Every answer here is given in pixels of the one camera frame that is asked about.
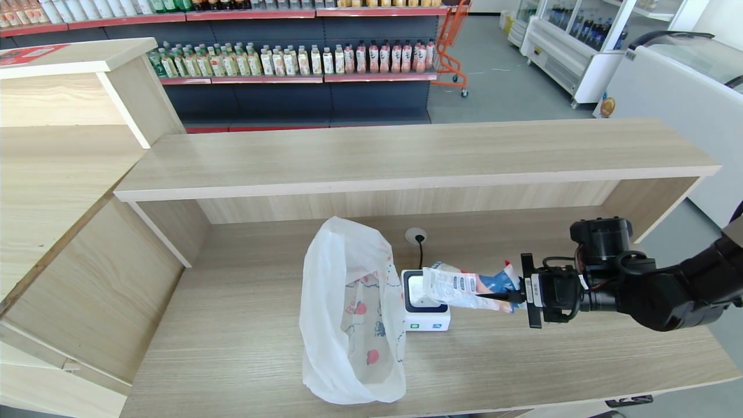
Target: red label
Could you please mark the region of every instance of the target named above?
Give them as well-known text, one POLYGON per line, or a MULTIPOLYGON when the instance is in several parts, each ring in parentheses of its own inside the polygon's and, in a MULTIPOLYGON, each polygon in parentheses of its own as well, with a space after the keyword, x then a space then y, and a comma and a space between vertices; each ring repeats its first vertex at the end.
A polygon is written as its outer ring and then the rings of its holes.
POLYGON ((50 52, 57 51, 70 44, 31 46, 28 48, 17 48, 4 52, 0 55, 0 65, 27 64, 36 58, 43 57, 50 52))

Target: wall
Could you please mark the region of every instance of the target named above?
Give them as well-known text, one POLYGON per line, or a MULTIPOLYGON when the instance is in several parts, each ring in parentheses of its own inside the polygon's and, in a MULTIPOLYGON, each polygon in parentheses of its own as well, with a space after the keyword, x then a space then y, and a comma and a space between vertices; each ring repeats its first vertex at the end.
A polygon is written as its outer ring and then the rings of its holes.
POLYGON ((519 6, 519 0, 472 0, 470 13, 501 13, 513 11, 519 6))
POLYGON ((723 42, 743 49, 743 0, 710 0, 694 30, 714 33, 723 42))

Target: robotic arm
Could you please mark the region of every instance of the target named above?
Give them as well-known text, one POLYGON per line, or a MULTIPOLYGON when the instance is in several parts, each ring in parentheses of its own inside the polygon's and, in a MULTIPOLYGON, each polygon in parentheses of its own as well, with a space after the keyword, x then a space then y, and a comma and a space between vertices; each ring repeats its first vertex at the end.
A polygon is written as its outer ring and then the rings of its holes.
POLYGON ((570 227, 574 258, 547 257, 535 267, 532 255, 522 254, 521 289, 481 296, 526 302, 532 328, 542 327, 540 312, 545 322, 569 322, 578 311, 620 312, 656 331, 709 324, 731 304, 743 307, 741 211, 743 203, 709 248, 662 269, 629 249, 628 220, 581 220, 570 227), (552 266, 555 260, 572 264, 552 266))

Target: white plastic bag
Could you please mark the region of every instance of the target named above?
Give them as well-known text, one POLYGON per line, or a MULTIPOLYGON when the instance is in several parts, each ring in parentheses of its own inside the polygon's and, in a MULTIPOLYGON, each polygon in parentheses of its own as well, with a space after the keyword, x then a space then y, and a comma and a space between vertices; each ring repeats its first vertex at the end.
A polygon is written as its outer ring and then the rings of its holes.
POLYGON ((405 395, 405 303, 392 247, 379 231, 333 217, 302 273, 302 381, 338 405, 405 395))

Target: chest freezer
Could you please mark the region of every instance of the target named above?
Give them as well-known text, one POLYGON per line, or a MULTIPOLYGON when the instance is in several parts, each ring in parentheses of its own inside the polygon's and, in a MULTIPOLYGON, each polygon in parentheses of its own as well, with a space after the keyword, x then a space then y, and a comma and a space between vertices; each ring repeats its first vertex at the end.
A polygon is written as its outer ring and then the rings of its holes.
POLYGON ((630 45, 594 116, 658 118, 722 164, 689 198, 728 224, 743 200, 743 51, 708 33, 648 33, 630 45))

